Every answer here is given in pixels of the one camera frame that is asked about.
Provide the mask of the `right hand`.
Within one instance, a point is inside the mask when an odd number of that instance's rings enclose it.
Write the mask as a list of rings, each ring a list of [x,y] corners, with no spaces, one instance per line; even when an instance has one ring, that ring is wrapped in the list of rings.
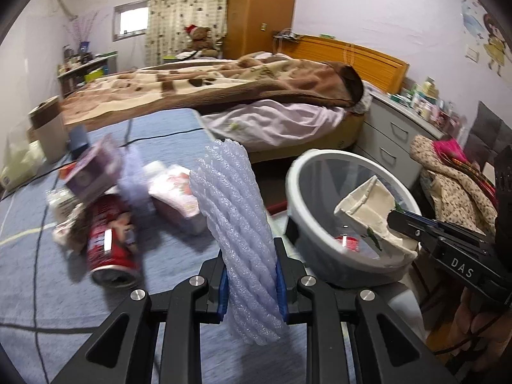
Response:
[[[424,313],[427,346],[442,363],[462,362],[468,374],[494,368],[511,341],[511,310],[473,290],[444,290]]]

